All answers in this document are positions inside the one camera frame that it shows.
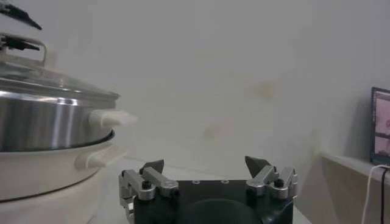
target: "table surface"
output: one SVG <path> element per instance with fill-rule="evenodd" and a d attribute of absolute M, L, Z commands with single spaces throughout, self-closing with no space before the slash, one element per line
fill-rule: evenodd
<path fill-rule="evenodd" d="M 93 220 L 93 224 L 129 224 L 125 211 L 119 205 L 118 175 L 122 170 L 138 170 L 144 162 L 134 159 L 120 159 L 114 165 L 106 169 L 107 177 L 104 182 L 104 193 L 99 212 Z M 164 167 L 164 175 L 174 180 L 221 180 L 224 177 L 195 172 L 175 167 Z M 308 219 L 294 207 L 293 224 L 311 224 Z"/>

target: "black cable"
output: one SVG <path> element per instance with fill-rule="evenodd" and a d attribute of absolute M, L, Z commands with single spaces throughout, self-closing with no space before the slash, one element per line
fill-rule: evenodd
<path fill-rule="evenodd" d="M 385 169 L 382 174 L 382 181 L 381 181 L 381 209 L 380 209 L 380 223 L 384 224 L 383 221 L 383 214 L 385 213 L 385 176 L 386 172 L 389 171 L 389 169 Z"/>

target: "wall stain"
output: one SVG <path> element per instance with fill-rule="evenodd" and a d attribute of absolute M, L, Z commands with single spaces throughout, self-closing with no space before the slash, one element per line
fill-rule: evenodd
<path fill-rule="evenodd" d="M 249 92 L 251 95 L 257 96 L 266 102 L 272 102 L 274 100 L 275 92 L 277 89 L 276 80 L 267 80 L 257 83 L 251 87 Z"/>
<path fill-rule="evenodd" d="M 203 131 L 203 139 L 206 141 L 214 141 L 221 132 L 222 127 L 219 124 L 210 125 Z"/>
<path fill-rule="evenodd" d="M 213 60 L 221 60 L 227 58 L 229 53 L 221 50 L 210 50 L 210 49 L 202 49 L 197 50 L 193 53 L 193 57 L 196 61 L 205 62 L 205 61 L 213 61 Z"/>

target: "white cable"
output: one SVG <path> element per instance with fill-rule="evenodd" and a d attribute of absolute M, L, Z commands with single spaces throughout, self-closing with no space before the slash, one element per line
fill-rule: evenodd
<path fill-rule="evenodd" d="M 368 201 L 369 201 L 369 197 L 370 197 L 370 185 L 371 185 L 372 172 L 376 168 L 379 168 L 379 167 L 390 168 L 390 166 L 387 166 L 387 165 L 377 165 L 377 166 L 374 166 L 373 168 L 371 168 L 370 175 L 368 176 L 368 181 L 367 181 L 366 201 L 364 202 L 364 208 L 363 208 L 363 215 L 362 215 L 362 218 L 361 218 L 361 224 L 364 224 L 364 221 L 366 220 L 366 211 L 367 211 Z"/>

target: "white wall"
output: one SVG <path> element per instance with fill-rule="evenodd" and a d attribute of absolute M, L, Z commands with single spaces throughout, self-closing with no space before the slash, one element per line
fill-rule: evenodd
<path fill-rule="evenodd" d="M 365 156 L 371 86 L 390 88 L 387 0 L 19 0 L 60 71 L 120 93 L 130 156 L 246 178 L 244 155 L 308 172 Z"/>

